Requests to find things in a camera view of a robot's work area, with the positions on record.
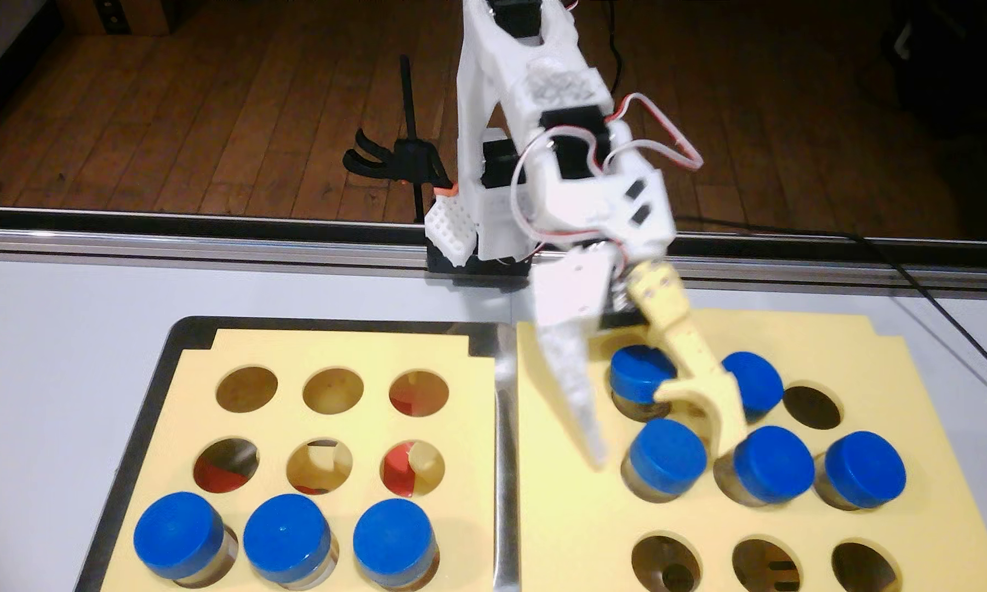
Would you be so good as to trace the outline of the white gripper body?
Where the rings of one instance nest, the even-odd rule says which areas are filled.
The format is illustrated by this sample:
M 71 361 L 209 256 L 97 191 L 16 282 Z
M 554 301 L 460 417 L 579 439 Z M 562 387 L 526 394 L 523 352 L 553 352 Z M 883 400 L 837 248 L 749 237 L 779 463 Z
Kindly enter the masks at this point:
M 539 327 L 598 327 L 612 283 L 628 265 L 658 258 L 676 237 L 663 173 L 636 151 L 604 176 L 565 180 L 556 157 L 530 158 L 530 223 L 539 242 L 566 253 L 530 273 Z

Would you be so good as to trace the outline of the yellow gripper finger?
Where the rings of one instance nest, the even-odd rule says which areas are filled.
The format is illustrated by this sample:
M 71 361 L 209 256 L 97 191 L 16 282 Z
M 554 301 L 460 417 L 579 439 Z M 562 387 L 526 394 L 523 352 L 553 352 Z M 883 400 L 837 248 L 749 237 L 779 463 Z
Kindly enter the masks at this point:
M 627 275 L 627 293 L 649 323 L 648 343 L 676 370 L 674 379 L 658 385 L 653 400 L 699 407 L 711 421 L 711 456 L 729 454 L 748 434 L 737 379 L 698 328 L 675 267 L 665 261 L 636 264 Z

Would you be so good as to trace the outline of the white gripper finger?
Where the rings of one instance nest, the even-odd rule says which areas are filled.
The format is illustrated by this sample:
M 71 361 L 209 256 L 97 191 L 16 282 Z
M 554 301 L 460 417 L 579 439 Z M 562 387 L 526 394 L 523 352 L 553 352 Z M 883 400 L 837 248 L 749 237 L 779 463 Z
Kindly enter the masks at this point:
M 607 460 L 607 446 L 597 417 L 595 389 L 588 372 L 590 323 L 567 320 L 539 325 L 539 348 L 555 379 L 567 412 L 567 424 L 594 469 Z

